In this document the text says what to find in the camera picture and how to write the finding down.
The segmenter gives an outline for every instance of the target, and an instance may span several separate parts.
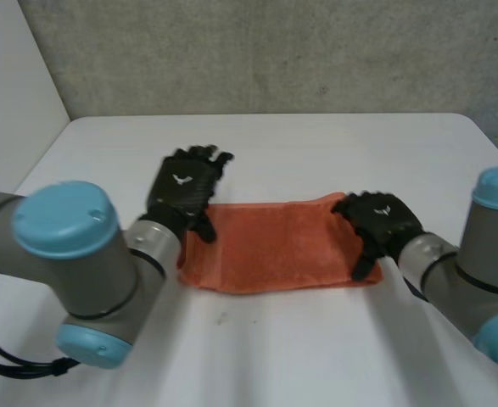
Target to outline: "white table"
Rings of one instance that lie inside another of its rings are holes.
[[[478,173],[498,165],[498,150],[456,114],[87,118],[65,129],[19,193],[91,181],[127,227],[162,157],[194,143],[236,154],[218,202],[389,191],[455,244]],[[368,288],[233,297],[172,283],[119,370],[0,378],[0,406],[498,406],[498,366],[383,265],[385,281]],[[0,276],[9,350],[58,357],[63,316],[46,287]]]

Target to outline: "white wall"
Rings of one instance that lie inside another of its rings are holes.
[[[14,191],[69,122],[19,4],[0,0],[0,191]]]

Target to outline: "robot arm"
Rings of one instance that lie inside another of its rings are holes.
[[[459,248],[423,230],[397,197],[350,195],[333,208],[364,242],[353,278],[390,256],[411,291],[498,363],[498,168],[479,177]]]
[[[123,233],[105,192],[88,182],[52,185],[28,198],[0,193],[0,273],[48,284],[68,312],[56,344],[87,365],[119,366],[141,331],[182,239],[215,231],[205,213],[223,166],[216,147],[166,157],[147,212]]]

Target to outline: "concrete wall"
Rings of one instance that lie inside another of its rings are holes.
[[[16,0],[0,0],[0,191],[13,192],[70,122]]]
[[[20,0],[20,5],[72,119],[457,112],[498,146],[498,2]]]

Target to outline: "orange towel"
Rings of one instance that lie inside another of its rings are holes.
[[[380,282],[378,265],[364,282],[350,280],[361,239],[346,220],[330,213],[343,197],[337,192],[306,202],[211,205],[218,239],[205,244],[188,234],[181,281],[232,294]]]

